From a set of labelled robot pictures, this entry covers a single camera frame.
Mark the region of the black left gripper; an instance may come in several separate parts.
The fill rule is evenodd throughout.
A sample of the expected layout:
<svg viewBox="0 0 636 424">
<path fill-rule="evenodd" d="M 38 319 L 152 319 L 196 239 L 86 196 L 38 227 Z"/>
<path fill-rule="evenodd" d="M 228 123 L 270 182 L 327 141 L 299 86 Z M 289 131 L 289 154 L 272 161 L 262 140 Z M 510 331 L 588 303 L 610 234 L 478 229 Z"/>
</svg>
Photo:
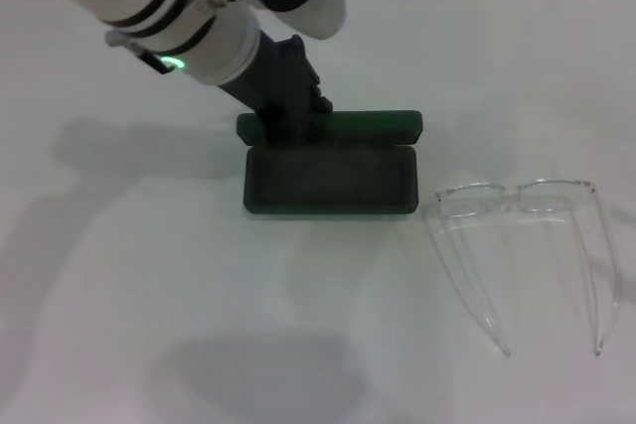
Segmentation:
<svg viewBox="0 0 636 424">
<path fill-rule="evenodd" d="M 279 42 L 259 33 L 256 53 L 244 70 L 221 84 L 221 90 L 257 114 L 264 143 L 323 144 L 330 137 L 333 103 L 322 94 L 320 79 L 307 60 L 302 39 L 294 35 Z"/>
</svg>

